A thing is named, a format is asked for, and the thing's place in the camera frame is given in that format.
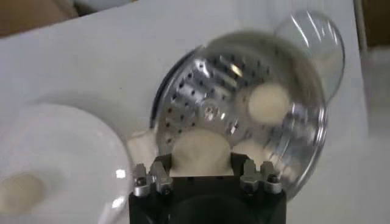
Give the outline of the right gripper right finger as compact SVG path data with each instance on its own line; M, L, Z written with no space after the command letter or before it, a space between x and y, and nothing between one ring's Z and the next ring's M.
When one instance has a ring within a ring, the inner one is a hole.
M264 161L260 170L253 159L247 155L231 153L230 163L234 176L239 177L241 188L248 194L254 194L263 185L263 190L268 194L280 194L283 190L280 178L277 175L272 162Z

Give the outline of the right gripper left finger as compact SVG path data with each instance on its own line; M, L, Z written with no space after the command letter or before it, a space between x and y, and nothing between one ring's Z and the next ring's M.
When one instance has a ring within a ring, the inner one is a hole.
M137 164L133 170L133 195L136 197L148 196L153 184L159 194L170 194L173 189L173 179L169 176L171 162L171 154L158 156L151 164L148 172L146 172L143 163Z

